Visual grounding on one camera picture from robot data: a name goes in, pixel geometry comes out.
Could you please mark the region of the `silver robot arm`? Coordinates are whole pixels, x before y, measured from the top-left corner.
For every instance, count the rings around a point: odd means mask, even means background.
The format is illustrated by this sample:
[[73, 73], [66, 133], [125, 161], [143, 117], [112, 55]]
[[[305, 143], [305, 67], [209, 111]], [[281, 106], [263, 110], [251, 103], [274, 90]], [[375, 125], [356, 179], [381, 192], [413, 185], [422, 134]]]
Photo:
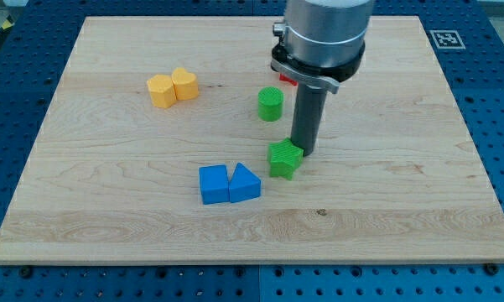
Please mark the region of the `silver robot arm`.
[[287, 0], [273, 24], [271, 68], [300, 85], [335, 94], [365, 51], [373, 0]]

